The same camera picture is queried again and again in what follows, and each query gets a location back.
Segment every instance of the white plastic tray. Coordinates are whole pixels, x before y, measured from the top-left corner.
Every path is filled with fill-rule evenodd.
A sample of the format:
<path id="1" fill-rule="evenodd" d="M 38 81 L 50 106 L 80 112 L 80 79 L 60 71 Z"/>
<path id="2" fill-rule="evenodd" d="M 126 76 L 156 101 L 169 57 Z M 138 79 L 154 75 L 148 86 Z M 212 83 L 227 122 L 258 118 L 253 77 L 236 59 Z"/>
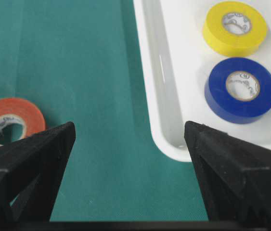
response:
<path id="1" fill-rule="evenodd" d="M 134 0 L 152 137 L 178 161 L 191 161 L 183 138 L 188 120 L 271 149 L 271 110 L 258 121 L 239 125 L 215 115 L 204 97 L 212 68 L 227 57 L 210 49 L 202 27 L 217 0 Z M 257 9 L 269 31 L 248 56 L 271 73 L 271 0 L 241 0 Z"/>

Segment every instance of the green fabric surface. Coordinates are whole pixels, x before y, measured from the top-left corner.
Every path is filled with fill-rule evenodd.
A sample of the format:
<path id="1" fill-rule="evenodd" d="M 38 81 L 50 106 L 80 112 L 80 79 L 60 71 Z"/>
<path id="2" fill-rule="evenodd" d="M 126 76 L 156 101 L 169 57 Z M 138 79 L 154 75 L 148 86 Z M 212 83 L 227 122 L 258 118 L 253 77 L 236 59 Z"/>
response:
<path id="1" fill-rule="evenodd" d="M 52 221 L 207 219 L 192 164 L 152 140 L 132 1 L 0 0 L 3 97 L 75 123 Z"/>

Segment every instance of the orange tape roll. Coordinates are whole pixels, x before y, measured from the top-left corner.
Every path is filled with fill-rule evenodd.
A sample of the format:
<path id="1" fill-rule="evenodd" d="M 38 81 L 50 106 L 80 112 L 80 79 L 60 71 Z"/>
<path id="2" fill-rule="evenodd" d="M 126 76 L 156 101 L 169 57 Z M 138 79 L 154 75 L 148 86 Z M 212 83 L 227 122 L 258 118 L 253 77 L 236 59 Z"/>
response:
<path id="1" fill-rule="evenodd" d="M 10 124 L 23 126 L 20 139 L 44 131 L 46 128 L 41 111 L 33 103 L 20 98 L 0 100 L 0 132 Z"/>

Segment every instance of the tape roll hole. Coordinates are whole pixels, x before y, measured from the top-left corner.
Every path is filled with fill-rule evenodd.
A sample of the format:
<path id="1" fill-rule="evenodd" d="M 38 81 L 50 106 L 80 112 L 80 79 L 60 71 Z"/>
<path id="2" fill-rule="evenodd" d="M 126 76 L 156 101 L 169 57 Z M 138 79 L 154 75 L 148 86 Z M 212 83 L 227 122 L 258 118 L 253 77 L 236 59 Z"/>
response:
<path id="1" fill-rule="evenodd" d="M 24 120 L 13 114 L 0 116 L 0 146 L 23 139 L 26 135 Z"/>
<path id="2" fill-rule="evenodd" d="M 238 12 L 231 12 L 224 15 L 222 25 L 228 32 L 234 35 L 245 35 L 252 28 L 248 17 Z"/>
<path id="3" fill-rule="evenodd" d="M 254 100 L 260 92 L 260 84 L 255 76 L 246 71 L 235 71 L 226 79 L 227 92 L 237 100 Z"/>

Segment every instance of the electrical tape roll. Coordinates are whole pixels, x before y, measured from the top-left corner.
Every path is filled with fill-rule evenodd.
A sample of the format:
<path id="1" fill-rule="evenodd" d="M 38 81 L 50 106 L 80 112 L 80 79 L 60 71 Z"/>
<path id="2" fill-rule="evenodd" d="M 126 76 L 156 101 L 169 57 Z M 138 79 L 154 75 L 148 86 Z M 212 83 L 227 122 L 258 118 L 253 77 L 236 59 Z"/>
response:
<path id="1" fill-rule="evenodd" d="M 271 74 L 252 60 L 226 59 L 212 69 L 205 98 L 212 111 L 229 122 L 254 122 L 271 109 Z"/>
<path id="2" fill-rule="evenodd" d="M 214 51 L 229 57 L 245 57 L 258 49 L 267 30 L 265 19 L 254 8 L 226 1 L 209 10 L 203 36 Z"/>
<path id="3" fill-rule="evenodd" d="M 46 128 L 41 111 L 33 103 L 20 98 L 0 100 L 0 132 L 10 124 L 23 126 L 20 139 L 44 131 Z"/>

